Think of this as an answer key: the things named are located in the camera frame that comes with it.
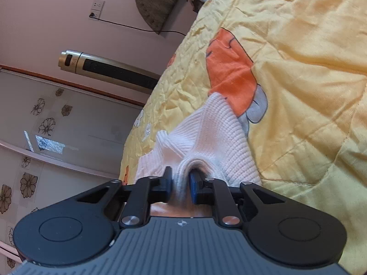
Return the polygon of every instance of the wooden trim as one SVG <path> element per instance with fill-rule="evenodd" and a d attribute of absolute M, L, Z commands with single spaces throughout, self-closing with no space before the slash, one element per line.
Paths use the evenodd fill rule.
<path fill-rule="evenodd" d="M 50 80 L 52 82 L 60 83 L 60 84 L 63 84 L 63 85 L 69 86 L 69 87 L 81 89 L 81 90 L 84 90 L 84 91 L 92 92 L 92 93 L 95 93 L 95 94 L 99 94 L 99 95 L 103 95 L 103 96 L 110 97 L 110 98 L 113 98 L 113 99 L 117 99 L 117 100 L 120 100 L 120 101 L 124 101 L 124 102 L 127 102 L 127 103 L 131 103 L 132 105 L 139 105 L 139 106 L 142 106 L 142 107 L 145 105 L 144 103 L 136 101 L 136 100 L 132 100 L 132 99 L 121 97 L 121 96 L 114 95 L 114 94 L 110 94 L 110 93 L 100 91 L 100 90 L 97 90 L 97 89 L 94 89 L 94 88 L 79 85 L 77 83 L 68 82 L 67 80 L 60 80 L 58 78 L 49 77 L 49 76 L 44 75 L 44 74 L 39 74 L 39 73 L 36 73 L 36 72 L 23 70 L 23 69 L 19 69 L 19 68 L 15 68 L 15 67 L 5 66 L 5 65 L 2 65 L 2 64 L 0 64 L 0 68 L 10 70 L 10 71 L 14 71 L 14 72 L 18 72 L 18 73 L 23 73 L 23 74 L 26 74 L 26 75 L 30 75 L 32 77 L 42 78 L 43 80 Z"/>

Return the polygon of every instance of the cable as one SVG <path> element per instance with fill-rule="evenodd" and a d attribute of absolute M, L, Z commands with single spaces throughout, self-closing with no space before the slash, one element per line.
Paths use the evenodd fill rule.
<path fill-rule="evenodd" d="M 123 26 L 123 27 L 127 27 L 127 28 L 131 28 L 131 29 L 135 29 L 135 30 L 140 30 L 140 31 L 144 31 L 144 32 L 165 32 L 165 33 L 168 33 L 168 32 L 171 32 L 171 33 L 178 33 L 178 34 L 181 34 L 183 36 L 186 36 L 186 34 L 184 33 L 181 33 L 179 31 L 154 31 L 154 30 L 144 30 L 144 29 L 140 29 L 140 28 L 135 28 L 135 27 L 132 27 L 132 26 L 128 26 L 128 25 L 123 25 L 123 24 L 118 24 L 118 23 L 114 23 L 114 22 L 110 22 L 108 20 L 102 20 L 102 19 L 98 19 L 96 17 L 94 17 L 94 13 L 91 12 L 91 14 L 89 15 L 89 17 L 91 19 L 95 19 L 95 20 L 100 20 L 102 22 L 106 22 L 106 23 L 110 23 L 110 24 L 114 24 L 114 25 L 119 25 L 119 26 Z"/>

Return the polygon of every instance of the wrinkled yellow fabric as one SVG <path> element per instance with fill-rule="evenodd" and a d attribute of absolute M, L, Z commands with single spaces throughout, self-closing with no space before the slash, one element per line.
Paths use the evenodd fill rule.
<path fill-rule="evenodd" d="M 121 178 L 157 131 L 172 131 L 207 99 L 206 48 L 220 27 L 254 61 L 268 99 L 248 142 L 263 185 L 337 217 L 340 264 L 367 270 L 367 0 L 209 0 L 126 141 Z M 142 142 L 146 126 L 151 133 Z"/>

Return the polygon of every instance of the bed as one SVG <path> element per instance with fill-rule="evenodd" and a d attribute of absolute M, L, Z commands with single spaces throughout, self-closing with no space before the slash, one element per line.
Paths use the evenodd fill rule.
<path fill-rule="evenodd" d="M 367 270 L 367 0 L 208 0 L 125 143 L 120 178 L 212 92 L 264 187 L 337 217 L 340 264 Z"/>

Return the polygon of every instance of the white knit garment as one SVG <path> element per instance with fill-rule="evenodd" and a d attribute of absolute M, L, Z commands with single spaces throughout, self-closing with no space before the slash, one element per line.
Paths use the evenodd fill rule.
<path fill-rule="evenodd" d="M 154 149 L 139 159 L 135 181 L 161 176 L 166 166 L 172 167 L 172 196 L 168 205 L 152 206 L 151 215 L 208 214 L 191 205 L 188 173 L 193 168 L 224 180 L 229 186 L 239 187 L 242 181 L 261 185 L 241 124 L 219 93 L 213 93 L 205 105 L 170 134 L 165 130 L 157 132 Z"/>

